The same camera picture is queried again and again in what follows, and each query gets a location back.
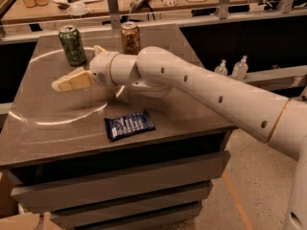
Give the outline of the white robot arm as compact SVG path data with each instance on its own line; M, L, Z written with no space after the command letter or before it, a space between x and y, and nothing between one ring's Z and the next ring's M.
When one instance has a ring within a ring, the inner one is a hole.
M159 47L102 52L52 83L57 91L125 85L149 95L177 88L297 162L283 230L307 230L307 104L189 63Z

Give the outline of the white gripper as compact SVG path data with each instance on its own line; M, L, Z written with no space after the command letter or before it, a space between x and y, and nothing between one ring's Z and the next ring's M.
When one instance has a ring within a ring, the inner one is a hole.
M107 52L105 48L95 45L94 53L97 56L89 62L90 71L78 67L69 74L53 81L53 89L58 92L85 89L90 87L94 81L104 86L115 86L116 83L111 77L111 64L118 52Z

